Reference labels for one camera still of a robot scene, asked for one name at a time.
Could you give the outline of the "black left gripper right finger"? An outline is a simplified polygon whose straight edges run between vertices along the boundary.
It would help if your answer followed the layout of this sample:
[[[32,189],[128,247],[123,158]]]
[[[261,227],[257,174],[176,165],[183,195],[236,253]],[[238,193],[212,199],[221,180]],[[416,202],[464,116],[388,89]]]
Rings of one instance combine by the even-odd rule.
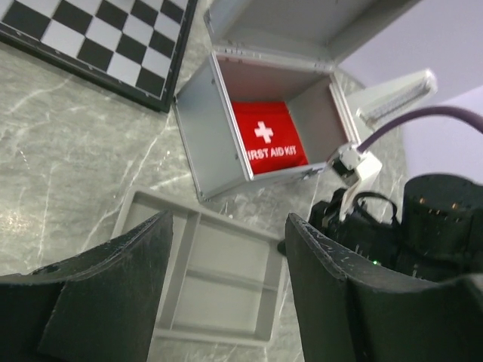
[[[373,264],[297,214],[287,261],[307,361],[480,361],[482,277],[425,281]]]

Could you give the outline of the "grey divided plastic tray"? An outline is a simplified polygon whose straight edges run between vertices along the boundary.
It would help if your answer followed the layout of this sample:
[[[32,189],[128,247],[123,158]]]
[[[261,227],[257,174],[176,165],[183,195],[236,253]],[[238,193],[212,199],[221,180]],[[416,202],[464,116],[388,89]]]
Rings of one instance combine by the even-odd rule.
[[[278,235],[252,228],[200,204],[131,187],[113,237],[161,210],[174,217],[156,337],[266,347],[286,285]]]

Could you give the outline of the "grey metal first-aid case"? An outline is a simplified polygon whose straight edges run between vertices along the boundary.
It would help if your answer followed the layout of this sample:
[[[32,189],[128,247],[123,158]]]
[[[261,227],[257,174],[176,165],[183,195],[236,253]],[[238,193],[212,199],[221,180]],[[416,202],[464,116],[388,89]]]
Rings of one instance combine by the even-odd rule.
[[[215,1],[212,49],[177,93],[174,110],[198,198],[321,173],[347,142],[371,135],[336,79],[337,67],[414,6],[412,1]],[[255,174],[232,103],[283,102],[309,163]]]

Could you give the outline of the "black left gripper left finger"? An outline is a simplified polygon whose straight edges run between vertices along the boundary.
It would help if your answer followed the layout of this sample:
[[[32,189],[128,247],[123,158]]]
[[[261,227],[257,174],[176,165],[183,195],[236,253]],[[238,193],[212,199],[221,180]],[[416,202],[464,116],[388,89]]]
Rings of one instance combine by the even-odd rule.
[[[173,241],[163,210],[27,275],[1,278],[3,361],[145,361]]]

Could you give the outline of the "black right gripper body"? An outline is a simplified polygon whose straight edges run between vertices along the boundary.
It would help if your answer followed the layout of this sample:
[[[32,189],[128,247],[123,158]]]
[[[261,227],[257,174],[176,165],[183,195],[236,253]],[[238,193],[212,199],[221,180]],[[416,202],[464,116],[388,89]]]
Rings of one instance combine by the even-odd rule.
[[[330,201],[315,204],[309,215],[309,224],[331,240],[373,263],[394,269],[401,251],[397,205],[378,192],[361,192],[352,202],[352,213],[340,220],[340,207],[345,191],[340,188],[333,193]],[[365,202],[367,198],[385,201],[392,207],[389,223],[377,221],[368,212]]]

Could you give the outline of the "red fabric zipper pouch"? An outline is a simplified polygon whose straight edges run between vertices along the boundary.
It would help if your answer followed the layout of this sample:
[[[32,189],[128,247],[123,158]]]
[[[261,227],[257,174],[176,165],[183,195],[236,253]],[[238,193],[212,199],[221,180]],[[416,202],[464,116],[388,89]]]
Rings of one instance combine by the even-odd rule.
[[[255,175],[309,162],[283,102],[233,102],[232,109]]]

